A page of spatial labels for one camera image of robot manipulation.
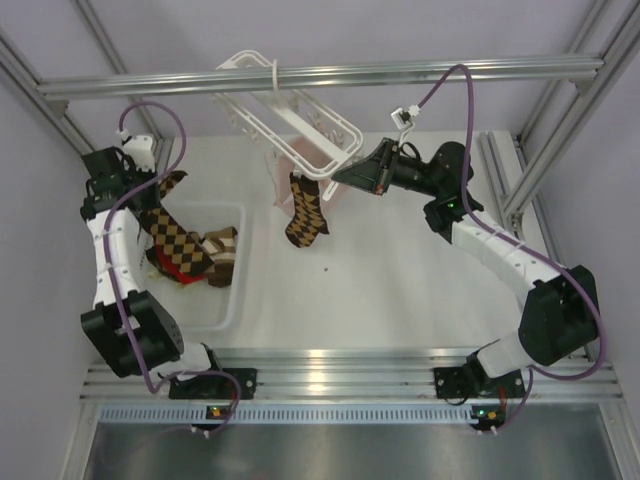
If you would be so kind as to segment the white plastic clip hanger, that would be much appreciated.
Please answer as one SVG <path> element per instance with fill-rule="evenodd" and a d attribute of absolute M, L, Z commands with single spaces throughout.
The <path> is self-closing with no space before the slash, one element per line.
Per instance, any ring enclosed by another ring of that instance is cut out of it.
<path fill-rule="evenodd" d="M 264 88 L 216 93 L 212 100 L 225 110 L 232 126 L 255 143 L 265 142 L 306 177 L 328 179 L 361 153 L 361 130 L 307 91 L 283 89 L 277 62 L 243 50 L 218 68 L 266 75 Z"/>

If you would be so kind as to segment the pink sock front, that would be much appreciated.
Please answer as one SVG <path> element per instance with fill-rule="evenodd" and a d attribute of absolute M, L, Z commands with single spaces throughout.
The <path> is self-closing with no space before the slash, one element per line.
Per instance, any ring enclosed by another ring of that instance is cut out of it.
<path fill-rule="evenodd" d="M 325 167 L 330 161 L 325 153 L 301 136 L 293 138 L 289 145 L 314 167 Z M 289 176 L 294 172 L 296 165 L 286 155 L 277 151 L 267 153 L 265 163 L 274 185 L 274 206 L 278 207 L 285 215 L 292 217 L 294 215 L 294 200 Z"/>

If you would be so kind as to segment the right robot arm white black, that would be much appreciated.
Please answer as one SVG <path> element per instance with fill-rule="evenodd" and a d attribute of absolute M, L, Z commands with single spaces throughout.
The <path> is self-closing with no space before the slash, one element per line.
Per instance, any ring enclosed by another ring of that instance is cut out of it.
<path fill-rule="evenodd" d="M 465 147 L 443 143 L 425 162 L 411 143 L 390 138 L 373 153 L 333 174 L 333 181 L 381 196 L 399 187 L 430 197 L 430 229 L 475 257 L 513 292 L 521 320 L 512 333 L 471 353 L 461 367 L 461 396 L 490 396 L 503 376 L 529 366 L 551 366 L 599 336 L 595 279 L 578 266 L 552 266 L 506 232 L 468 193 Z"/>

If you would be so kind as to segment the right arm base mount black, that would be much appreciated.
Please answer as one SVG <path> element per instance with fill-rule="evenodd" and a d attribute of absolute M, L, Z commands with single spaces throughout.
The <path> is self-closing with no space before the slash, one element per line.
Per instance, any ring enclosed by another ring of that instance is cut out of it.
<path fill-rule="evenodd" d="M 525 394 L 525 382 L 520 371 L 474 383 L 460 366 L 433 369 L 436 397 L 451 403 L 471 399 L 519 399 Z"/>

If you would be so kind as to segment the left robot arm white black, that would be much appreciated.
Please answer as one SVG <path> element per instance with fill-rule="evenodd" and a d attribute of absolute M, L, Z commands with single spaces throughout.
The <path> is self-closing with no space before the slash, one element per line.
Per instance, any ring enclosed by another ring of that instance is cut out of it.
<path fill-rule="evenodd" d="M 120 377 L 177 373 L 205 397 L 225 388 L 226 374 L 205 344 L 188 343 L 173 316 L 146 287 L 152 259 L 174 280 L 195 280 L 212 262 L 163 209 L 177 173 L 163 179 L 118 147 L 83 156 L 89 172 L 80 209 L 94 246 L 96 293 L 80 317 L 84 334 Z"/>

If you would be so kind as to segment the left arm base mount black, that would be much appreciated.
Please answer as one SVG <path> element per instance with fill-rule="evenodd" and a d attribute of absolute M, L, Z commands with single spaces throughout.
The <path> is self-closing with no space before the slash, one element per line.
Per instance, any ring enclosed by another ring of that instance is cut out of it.
<path fill-rule="evenodd" d="M 199 375 L 188 380 L 171 380 L 172 400 L 251 400 L 257 387 L 255 368 L 225 368 L 225 376 Z"/>

